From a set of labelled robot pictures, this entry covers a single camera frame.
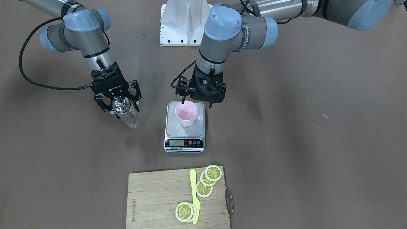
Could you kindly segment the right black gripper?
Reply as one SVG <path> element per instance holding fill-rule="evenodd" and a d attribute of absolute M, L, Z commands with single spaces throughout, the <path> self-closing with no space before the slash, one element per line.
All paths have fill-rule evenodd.
<path fill-rule="evenodd" d="M 114 113 L 111 100 L 107 104 L 103 101 L 103 96 L 110 99 L 118 96 L 128 96 L 134 103 L 137 112 L 140 111 L 139 100 L 141 99 L 141 90 L 139 83 L 137 80 L 127 82 L 116 62 L 105 70 L 92 71 L 91 77 L 93 78 L 91 89 L 95 94 L 93 99 L 104 112 Z"/>

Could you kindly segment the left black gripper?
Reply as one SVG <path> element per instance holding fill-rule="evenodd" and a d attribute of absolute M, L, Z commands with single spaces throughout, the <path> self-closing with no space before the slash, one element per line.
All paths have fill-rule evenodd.
<path fill-rule="evenodd" d="M 182 98 L 184 104 L 186 96 L 191 99 L 207 101 L 208 108 L 213 103 L 221 103 L 225 98 L 226 84 L 223 82 L 223 72 L 219 74 L 206 74 L 198 67 L 194 68 L 192 78 L 187 80 L 181 77 L 176 86 L 176 95 Z"/>

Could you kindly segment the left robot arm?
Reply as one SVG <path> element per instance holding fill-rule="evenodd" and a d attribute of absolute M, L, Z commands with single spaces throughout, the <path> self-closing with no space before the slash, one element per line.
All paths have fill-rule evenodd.
<path fill-rule="evenodd" d="M 364 31 L 388 12 L 392 0 L 242 0 L 215 4 L 208 14 L 192 78 L 179 74 L 173 88 L 182 98 L 206 101 L 210 106 L 225 98 L 223 69 L 231 52 L 267 48 L 279 35 L 279 24 L 297 17 L 318 17 Z"/>

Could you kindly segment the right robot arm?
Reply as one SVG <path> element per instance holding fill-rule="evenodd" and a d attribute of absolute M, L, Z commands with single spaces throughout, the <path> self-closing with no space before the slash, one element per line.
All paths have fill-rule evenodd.
<path fill-rule="evenodd" d="M 42 45 L 51 52 L 79 50 L 92 70 L 93 82 L 66 90 L 91 88 L 103 111 L 113 112 L 115 97 L 126 97 L 137 111 L 141 90 L 137 80 L 127 82 L 110 50 L 105 32 L 111 19 L 103 9 L 87 9 L 74 0 L 27 0 L 26 3 L 62 20 L 43 29 Z"/>

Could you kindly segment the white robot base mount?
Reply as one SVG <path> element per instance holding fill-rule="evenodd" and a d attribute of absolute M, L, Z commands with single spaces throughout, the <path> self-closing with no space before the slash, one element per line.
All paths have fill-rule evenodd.
<path fill-rule="evenodd" d="M 161 6 L 160 45 L 200 45 L 213 6 L 206 0 L 169 0 Z"/>

